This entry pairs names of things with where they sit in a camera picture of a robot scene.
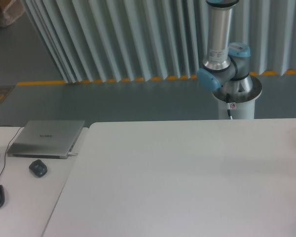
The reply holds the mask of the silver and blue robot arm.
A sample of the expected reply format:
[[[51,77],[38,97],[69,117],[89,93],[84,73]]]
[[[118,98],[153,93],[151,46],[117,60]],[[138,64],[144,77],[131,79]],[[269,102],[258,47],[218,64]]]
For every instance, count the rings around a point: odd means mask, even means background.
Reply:
[[[203,67],[197,71],[199,83],[208,91],[222,88],[229,81],[249,75],[251,51],[241,42],[230,43],[231,22],[237,0],[207,0],[209,33]]]

